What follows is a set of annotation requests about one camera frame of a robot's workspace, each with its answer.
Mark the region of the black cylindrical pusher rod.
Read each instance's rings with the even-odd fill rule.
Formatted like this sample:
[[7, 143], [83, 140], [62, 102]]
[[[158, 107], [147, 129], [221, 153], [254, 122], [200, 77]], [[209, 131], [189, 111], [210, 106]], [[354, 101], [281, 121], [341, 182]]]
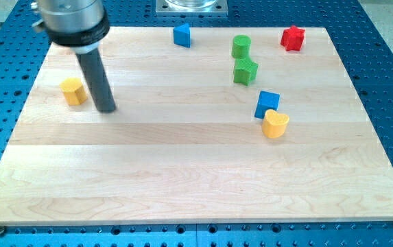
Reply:
[[116, 110], [112, 91], [98, 49], [76, 54], [96, 109], [101, 113]]

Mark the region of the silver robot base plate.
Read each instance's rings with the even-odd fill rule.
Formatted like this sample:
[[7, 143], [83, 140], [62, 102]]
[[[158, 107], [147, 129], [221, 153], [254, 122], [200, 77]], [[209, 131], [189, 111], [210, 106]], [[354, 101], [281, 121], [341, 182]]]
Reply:
[[228, 14], [227, 0], [155, 0], [156, 16], [213, 16]]

